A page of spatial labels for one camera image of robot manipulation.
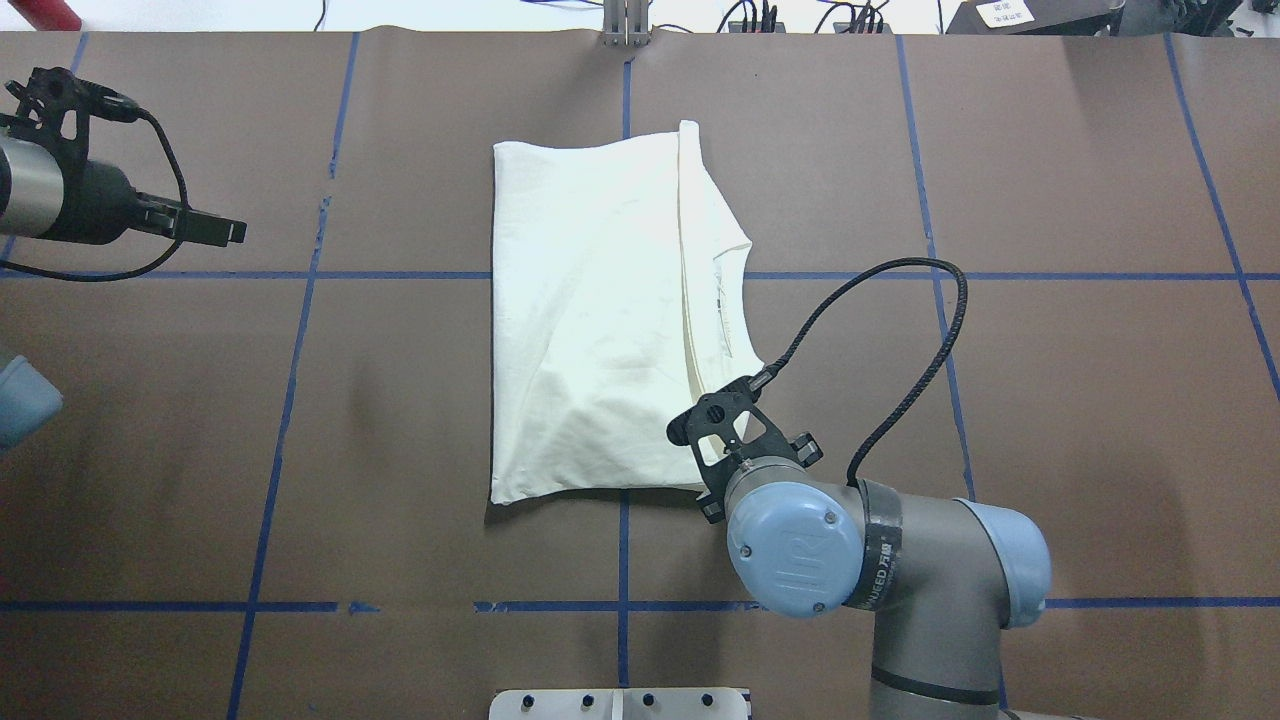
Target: blue tape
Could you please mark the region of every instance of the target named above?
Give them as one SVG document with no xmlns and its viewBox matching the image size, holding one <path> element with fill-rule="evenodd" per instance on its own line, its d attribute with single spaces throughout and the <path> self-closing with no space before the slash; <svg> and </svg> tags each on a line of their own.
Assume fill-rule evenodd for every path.
<svg viewBox="0 0 1280 720">
<path fill-rule="evenodd" d="M 906 132 L 911 141 L 911 164 L 915 167 L 915 188 L 920 197 L 920 218 L 924 223 L 924 240 L 928 246 L 929 258 L 937 259 L 938 249 L 933 238 L 933 218 L 929 213 L 929 195 L 924 188 L 924 160 L 920 155 L 920 138 L 915 126 L 915 105 L 911 102 L 911 79 L 906 68 L 906 45 L 902 36 L 895 36 L 897 44 L 897 70 L 902 81 L 902 105 L 906 110 Z M 942 337 L 947 334 L 946 304 L 942 295 L 942 277 L 937 269 L 929 270 L 933 281 L 933 305 L 938 315 L 938 332 Z M 946 360 L 947 387 L 951 389 L 951 418 L 956 427 L 956 436 L 960 439 L 960 456 L 963 460 L 963 474 L 965 492 L 969 500 L 977 500 L 978 493 L 973 483 L 973 462 L 969 456 L 969 434 L 964 427 L 964 407 L 960 404 L 960 383 L 956 379 L 955 357 Z"/>
<path fill-rule="evenodd" d="M 118 270 L 77 270 L 83 275 L 105 275 Z M 808 270 L 751 270 L 749 281 L 847 281 L 859 270 L 808 272 Z M 306 270 L 152 270 L 137 279 L 154 281 L 305 281 Z M 319 270 L 317 281 L 489 281 L 489 270 Z M 1236 282 L 1235 273 L 1023 273 L 996 272 L 965 273 L 977 282 Z M 1276 282 L 1280 273 L 1244 273 L 1251 282 Z M 9 279 L 40 279 L 33 275 L 12 273 Z M 887 272 L 870 278 L 874 281 L 932 281 L 929 273 Z"/>
<path fill-rule="evenodd" d="M 1152 610 L 1194 607 L 1280 607 L 1280 597 L 1051 597 L 1044 601 L 1046 610 Z"/>
<path fill-rule="evenodd" d="M 631 491 L 618 493 L 618 687 L 631 687 Z"/>
<path fill-rule="evenodd" d="M 227 703 L 227 720 L 236 720 L 239 715 L 241 692 L 244 689 L 244 670 L 248 667 L 248 648 L 253 639 L 253 620 L 256 612 L 244 614 L 244 626 L 241 628 L 241 644 L 236 652 L 236 674 L 232 675 L 232 697 Z"/>
<path fill-rule="evenodd" d="M 347 124 L 347 105 L 351 102 L 351 78 L 356 73 L 356 51 L 360 49 L 360 33 L 351 33 L 351 49 L 347 51 L 347 76 L 342 82 L 342 100 L 338 101 L 338 122 L 333 127 L 333 155 L 329 156 L 329 179 L 338 177 L 338 151 L 342 150 L 342 131 Z"/>
<path fill-rule="evenodd" d="M 280 411 L 280 428 L 275 436 L 275 456 L 271 461 L 271 479 L 266 487 L 266 501 L 262 503 L 262 524 L 257 536 L 257 551 L 253 556 L 253 575 L 250 579 L 248 602 L 251 607 L 244 612 L 244 628 L 241 632 L 241 647 L 236 659 L 236 675 L 232 680 L 232 697 L 227 708 L 228 720 L 233 720 L 239 714 L 241 691 L 244 685 L 244 671 L 248 667 L 248 652 L 253 641 L 253 615 L 252 605 L 257 602 L 262 589 L 262 569 L 266 566 L 266 548 L 271 538 L 271 520 L 275 515 L 275 498 L 280 488 L 280 473 L 284 469 L 284 441 L 289 434 L 289 424 L 293 420 L 293 401 L 298 388 L 298 365 L 302 361 L 302 346 L 306 342 L 307 322 L 311 319 L 311 300 L 315 296 L 315 274 L 320 266 L 320 251 L 324 249 L 324 231 L 329 219 L 329 202 L 332 196 L 320 202 L 319 222 L 316 228 L 316 245 L 311 252 L 311 266 L 308 269 L 307 287 L 302 295 L 302 314 L 298 318 L 298 332 L 293 338 L 293 359 L 289 361 L 289 379 L 284 387 L 284 407 Z"/>
<path fill-rule="evenodd" d="M 0 612 L 337 612 L 337 602 L 218 602 L 151 600 L 9 600 Z"/>
<path fill-rule="evenodd" d="M 534 600 L 515 602 L 474 602 L 481 615 L 503 612 L 617 612 L 614 600 Z"/>
<path fill-rule="evenodd" d="M 622 140 L 631 137 L 631 63 L 622 63 Z M 618 497 L 618 687 L 631 687 L 631 491 Z"/>
<path fill-rule="evenodd" d="M 1183 90 L 1183 76 L 1178 69 L 1178 54 L 1174 51 L 1174 37 L 1165 33 L 1165 53 L 1169 55 L 1169 70 L 1174 76 L 1174 91 L 1178 94 L 1178 105 L 1183 109 L 1183 120 L 1187 123 L 1187 133 L 1192 138 L 1192 149 L 1196 151 L 1196 161 L 1199 163 L 1201 174 L 1204 177 L 1204 187 L 1208 190 L 1210 202 L 1213 204 L 1213 215 L 1217 217 L 1217 227 L 1222 231 L 1222 242 L 1231 256 L 1231 266 L 1235 269 L 1235 278 L 1240 284 L 1240 296 L 1249 310 L 1249 322 L 1253 323 L 1253 334 L 1258 338 L 1258 348 L 1271 375 L 1271 388 L 1280 401 L 1280 373 L 1276 372 L 1276 361 L 1271 355 L 1271 345 L 1267 334 L 1262 329 L 1262 320 L 1258 319 L 1258 309 L 1253 304 L 1253 293 L 1249 291 L 1249 282 L 1244 275 L 1244 265 L 1240 263 L 1240 254 L 1235 250 L 1235 240 L 1231 237 L 1231 228 L 1226 224 L 1226 211 L 1222 210 L 1221 199 L 1217 195 L 1217 184 L 1213 182 L 1213 173 L 1208 169 L 1208 160 L 1204 159 L 1204 150 L 1201 147 L 1199 135 L 1196 132 L 1196 122 L 1192 119 L 1192 109 L 1187 102 L 1187 92 Z"/>
<path fill-rule="evenodd" d="M 648 600 L 631 603 L 632 612 L 750 612 L 754 600 Z"/>
<path fill-rule="evenodd" d="M 631 63 L 622 63 L 622 140 L 631 137 Z"/>
<path fill-rule="evenodd" d="M 72 74 L 79 72 L 79 65 L 84 60 L 84 49 L 88 47 L 88 33 L 82 32 L 79 42 L 76 44 L 76 55 L 72 56 Z"/>
<path fill-rule="evenodd" d="M 347 120 L 347 105 L 351 102 L 351 86 L 356 70 L 356 54 L 360 49 L 360 33 L 351 35 L 351 49 L 347 51 L 347 73 L 342 82 L 342 101 L 338 105 L 338 118 L 334 120 L 333 155 L 329 159 L 329 178 L 338 174 L 338 155 L 342 150 L 342 131 Z M 298 316 L 298 332 L 293 340 L 293 357 L 289 361 L 289 378 L 284 387 L 284 406 L 280 410 L 280 428 L 275 436 L 275 455 L 271 461 L 271 478 L 266 487 L 266 500 L 262 503 L 262 525 L 257 536 L 257 551 L 253 556 L 253 575 L 248 588 L 248 611 L 244 612 L 244 625 L 241 630 L 239 652 L 236 656 L 236 673 L 232 676 L 232 693 L 227 703 L 227 720 L 239 715 L 241 692 L 244 689 L 244 671 L 248 669 L 250 648 L 253 642 L 253 621 L 262 589 L 262 569 L 266 565 L 266 550 L 271 538 L 271 519 L 275 514 L 275 498 L 280 487 L 280 473 L 284 468 L 284 441 L 293 420 L 293 401 L 298 388 L 298 365 L 302 360 L 302 347 L 306 343 L 307 322 L 311 319 L 311 301 L 315 297 L 316 275 L 320 272 L 320 254 L 324 251 L 324 233 L 329 224 L 329 204 L 333 196 L 320 201 L 316 219 L 316 243 L 311 251 L 311 265 L 307 268 L 307 287 L 302 293 L 302 311 Z"/>
<path fill-rule="evenodd" d="M 929 258 L 937 256 L 933 247 L 933 215 L 929 213 L 929 193 L 924 190 L 924 159 L 920 155 L 920 137 L 915 132 L 915 104 L 911 102 L 911 78 L 906 72 L 906 45 L 896 35 L 897 73 L 902 82 L 902 106 L 906 110 L 906 131 L 911 142 L 911 164 L 915 167 L 915 192 L 920 200 L 920 219 L 924 222 L 924 240 L 929 245 Z"/>
<path fill-rule="evenodd" d="M 247 602 L 42 601 L 0 602 L 0 612 L 244 612 Z"/>
</svg>

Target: black mount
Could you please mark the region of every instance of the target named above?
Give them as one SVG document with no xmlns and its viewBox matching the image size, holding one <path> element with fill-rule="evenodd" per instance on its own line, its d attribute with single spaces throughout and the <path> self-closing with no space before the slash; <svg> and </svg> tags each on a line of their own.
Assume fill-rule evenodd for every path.
<svg viewBox="0 0 1280 720">
<path fill-rule="evenodd" d="M 18 110 L 13 115 L 0 113 L 0 128 L 8 128 L 6 135 L 14 140 L 44 147 L 63 174 L 63 211 L 42 237 L 105 245 L 133 228 L 218 247 L 244 242 L 243 222 L 137 192 L 116 168 L 88 159 L 90 118 L 132 123 L 145 115 L 132 99 L 79 79 L 67 68 L 32 68 L 26 86 L 8 81 L 4 87 L 18 99 Z M 63 135 L 68 113 L 76 117 L 72 137 Z"/>
<path fill-rule="evenodd" d="M 703 475 L 703 484 L 707 486 L 707 492 L 698 498 L 698 506 L 712 524 L 724 519 L 724 492 L 728 480 L 745 461 L 777 456 L 808 468 L 822 460 L 822 448 L 812 434 L 800 433 L 795 439 L 787 441 L 782 430 L 755 406 L 763 387 L 763 382 L 756 378 L 742 375 L 718 392 L 699 397 L 698 405 L 667 424 L 667 439 L 672 445 L 692 448 L 698 471 Z M 733 427 L 742 413 L 750 414 L 764 427 L 764 432 L 750 442 L 744 441 Z M 698 441 L 708 437 L 719 438 L 724 446 L 724 456 L 710 465 L 698 447 Z"/>
</svg>

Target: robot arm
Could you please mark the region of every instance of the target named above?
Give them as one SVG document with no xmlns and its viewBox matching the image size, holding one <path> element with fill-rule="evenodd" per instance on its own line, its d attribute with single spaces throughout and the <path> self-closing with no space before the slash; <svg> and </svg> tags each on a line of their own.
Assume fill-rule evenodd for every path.
<svg viewBox="0 0 1280 720">
<path fill-rule="evenodd" d="M 712 523 L 728 520 L 730 557 L 767 610 L 813 618 L 876 612 L 873 720 L 1023 720 L 1000 710 L 1000 630 L 1029 625 L 1050 589 L 1048 547 L 1027 516 L 966 500 L 897 493 L 806 470 L 812 436 L 787 441 L 755 406 L 769 378 L 739 378 L 667 427 L 690 446 Z M 764 432 L 748 442 L 737 419 Z M 708 447 L 723 456 L 704 457 Z"/>
<path fill-rule="evenodd" d="M 243 242 L 246 225 L 193 210 L 173 147 L 159 120 L 119 92 L 77 78 L 64 68 L 35 68 L 26 86 L 5 88 L 18 99 L 0 114 L 0 238 L 8 234 L 106 245 L 127 229 L 164 236 L 160 258 L 127 273 L 77 275 L 9 263 L 5 269 L 63 281 L 105 282 L 138 277 L 168 260 L 183 242 L 225 247 Z M 68 115 L 74 135 L 64 136 Z M 88 159 L 90 118 L 152 126 L 178 182 L 178 200 L 136 191 L 115 165 Z M 27 359 L 0 347 L 0 454 L 61 409 L 61 395 Z"/>
<path fill-rule="evenodd" d="M 243 222 L 192 210 L 186 197 L 138 192 L 119 168 L 88 159 L 91 117 L 143 119 L 160 133 L 133 100 L 65 68 L 35 68 L 26 86 L 9 81 L 5 88 L 18 99 L 18 111 L 0 114 L 0 234 L 106 245 L 132 228 L 219 247 L 244 241 Z M 72 137 L 63 136 L 68 114 L 74 115 Z M 163 133 L 161 145 L 177 168 Z"/>
</svg>

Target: red object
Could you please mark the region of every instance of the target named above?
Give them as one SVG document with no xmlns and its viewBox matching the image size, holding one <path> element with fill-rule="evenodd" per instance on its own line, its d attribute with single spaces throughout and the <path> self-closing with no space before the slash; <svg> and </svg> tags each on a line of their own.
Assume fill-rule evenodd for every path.
<svg viewBox="0 0 1280 720">
<path fill-rule="evenodd" d="M 81 19 L 63 0 L 9 0 L 36 29 L 79 29 Z"/>
</svg>

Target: label sticker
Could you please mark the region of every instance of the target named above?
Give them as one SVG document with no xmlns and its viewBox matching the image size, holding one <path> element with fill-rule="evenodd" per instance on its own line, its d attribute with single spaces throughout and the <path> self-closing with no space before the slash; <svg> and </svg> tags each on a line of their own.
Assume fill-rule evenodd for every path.
<svg viewBox="0 0 1280 720">
<path fill-rule="evenodd" d="M 1036 20 L 1023 0 L 1000 0 L 998 3 L 978 5 L 978 14 L 982 15 L 982 22 L 987 23 L 987 27 L 1020 26 Z"/>
</svg>

